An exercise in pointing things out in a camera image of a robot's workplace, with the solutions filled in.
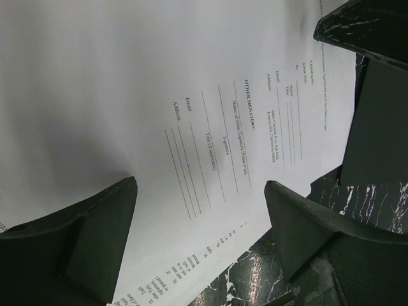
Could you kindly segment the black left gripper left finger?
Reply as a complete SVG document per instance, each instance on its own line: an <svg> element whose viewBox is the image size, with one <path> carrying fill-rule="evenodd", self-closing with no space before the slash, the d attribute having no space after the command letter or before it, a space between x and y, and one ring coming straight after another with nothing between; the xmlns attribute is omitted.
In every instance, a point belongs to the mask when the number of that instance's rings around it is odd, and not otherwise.
<svg viewBox="0 0 408 306"><path fill-rule="evenodd" d="M124 178L2 233L1 305L112 303L137 193Z"/></svg>

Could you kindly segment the white signature form sheet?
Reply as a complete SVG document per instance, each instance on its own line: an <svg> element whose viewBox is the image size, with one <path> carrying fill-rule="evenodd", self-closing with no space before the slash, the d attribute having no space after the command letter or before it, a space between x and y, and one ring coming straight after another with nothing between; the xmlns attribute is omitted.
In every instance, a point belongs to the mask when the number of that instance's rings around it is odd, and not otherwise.
<svg viewBox="0 0 408 306"><path fill-rule="evenodd" d="M133 176L118 287L270 222L269 180L306 196L344 158L355 57L313 38L340 5L2 1L1 227Z"/></svg>

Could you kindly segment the black file folder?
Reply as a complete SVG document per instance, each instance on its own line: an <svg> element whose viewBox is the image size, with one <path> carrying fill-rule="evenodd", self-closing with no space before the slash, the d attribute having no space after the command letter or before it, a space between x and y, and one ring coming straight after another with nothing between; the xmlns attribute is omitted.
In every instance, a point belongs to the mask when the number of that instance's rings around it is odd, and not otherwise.
<svg viewBox="0 0 408 306"><path fill-rule="evenodd" d="M317 22L315 40L368 60L357 85L340 182L407 180L407 1L347 1Z"/></svg>

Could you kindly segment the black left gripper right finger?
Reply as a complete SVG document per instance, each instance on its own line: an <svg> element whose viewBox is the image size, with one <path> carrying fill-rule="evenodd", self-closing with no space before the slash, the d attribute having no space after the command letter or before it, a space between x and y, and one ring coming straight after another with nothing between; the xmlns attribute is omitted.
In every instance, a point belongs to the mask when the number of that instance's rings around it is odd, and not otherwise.
<svg viewBox="0 0 408 306"><path fill-rule="evenodd" d="M407 305L407 236L269 181L265 198L295 305Z"/></svg>

